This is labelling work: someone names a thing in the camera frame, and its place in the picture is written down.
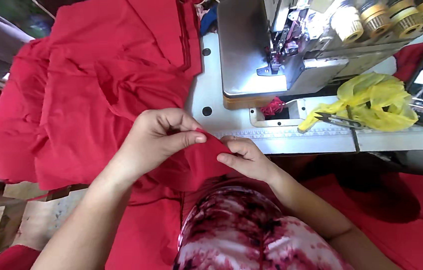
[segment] measuring tape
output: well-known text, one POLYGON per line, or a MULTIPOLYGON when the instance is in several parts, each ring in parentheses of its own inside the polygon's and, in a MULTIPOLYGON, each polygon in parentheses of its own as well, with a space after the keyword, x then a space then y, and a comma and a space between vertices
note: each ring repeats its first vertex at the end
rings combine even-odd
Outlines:
POLYGON ((283 138, 309 137, 309 136, 330 136, 330 135, 349 135, 351 131, 349 128, 343 127, 326 127, 326 128, 312 128, 306 133, 299 133, 296 126, 291 127, 264 127, 253 128, 245 130, 231 130, 210 132, 213 136, 221 138, 223 136, 236 136, 242 138, 249 138, 251 140, 275 140, 283 138))

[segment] yellow plastic bag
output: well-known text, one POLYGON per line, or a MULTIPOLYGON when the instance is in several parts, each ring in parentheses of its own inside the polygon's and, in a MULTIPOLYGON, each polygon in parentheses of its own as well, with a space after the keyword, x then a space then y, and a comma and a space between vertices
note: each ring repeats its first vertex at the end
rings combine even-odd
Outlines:
POLYGON ((298 126, 307 131, 318 119, 316 112, 337 114, 348 117, 350 106, 353 120, 381 131, 398 131, 412 126, 418 121, 417 114, 410 107, 411 95, 405 91, 399 79, 378 73, 367 73, 343 83, 337 92, 338 101, 333 104, 319 104, 298 126))

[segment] scissors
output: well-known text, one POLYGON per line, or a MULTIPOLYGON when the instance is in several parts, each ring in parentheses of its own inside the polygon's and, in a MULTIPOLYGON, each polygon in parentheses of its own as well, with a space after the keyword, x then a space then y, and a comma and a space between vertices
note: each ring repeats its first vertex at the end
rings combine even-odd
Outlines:
POLYGON ((357 120, 351 120, 346 117, 337 116, 335 114, 325 113, 325 112, 316 112, 319 116, 315 116, 316 119, 330 123, 337 126, 350 127, 354 129, 364 129, 365 125, 358 122, 357 120))

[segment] white table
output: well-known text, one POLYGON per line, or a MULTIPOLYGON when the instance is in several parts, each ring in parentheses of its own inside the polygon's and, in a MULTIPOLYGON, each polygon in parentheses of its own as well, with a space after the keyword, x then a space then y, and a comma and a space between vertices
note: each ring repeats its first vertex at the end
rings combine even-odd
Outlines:
MULTIPOLYGON (((423 42, 423 36, 413 43, 423 42)), ((222 78, 218 34, 203 37, 202 49, 211 53, 202 56, 203 73, 192 85, 186 109, 204 128, 220 138, 224 135, 251 138, 265 154, 354 152, 352 132, 343 127, 317 122, 310 131, 301 134, 297 126, 257 128, 251 125, 248 109, 227 110, 223 107, 222 78), (204 116, 202 109, 210 107, 212 114, 204 116)), ((395 59, 389 58, 370 69, 393 74, 395 59)), ((304 107, 309 113, 319 103, 333 103, 336 96, 308 97, 304 107)), ((361 151, 423 150, 423 127, 413 126, 400 132, 375 130, 357 131, 361 151)))

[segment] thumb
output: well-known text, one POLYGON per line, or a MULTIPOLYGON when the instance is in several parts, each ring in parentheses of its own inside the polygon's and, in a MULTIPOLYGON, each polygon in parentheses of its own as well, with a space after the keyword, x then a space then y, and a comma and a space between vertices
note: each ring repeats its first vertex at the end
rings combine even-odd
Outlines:
POLYGON ((216 157, 216 160, 218 160, 219 162, 225 164, 226 166, 232 169, 235 169, 238 172, 244 170, 246 166, 248 165, 248 163, 250 162, 249 160, 245 160, 241 157, 230 155, 227 153, 218 154, 218 156, 216 157))
POLYGON ((204 143, 207 141, 205 134, 198 131, 184 131, 170 136, 161 138, 163 143, 166 144, 166 149, 170 150, 170 155, 189 147, 196 143, 204 143))

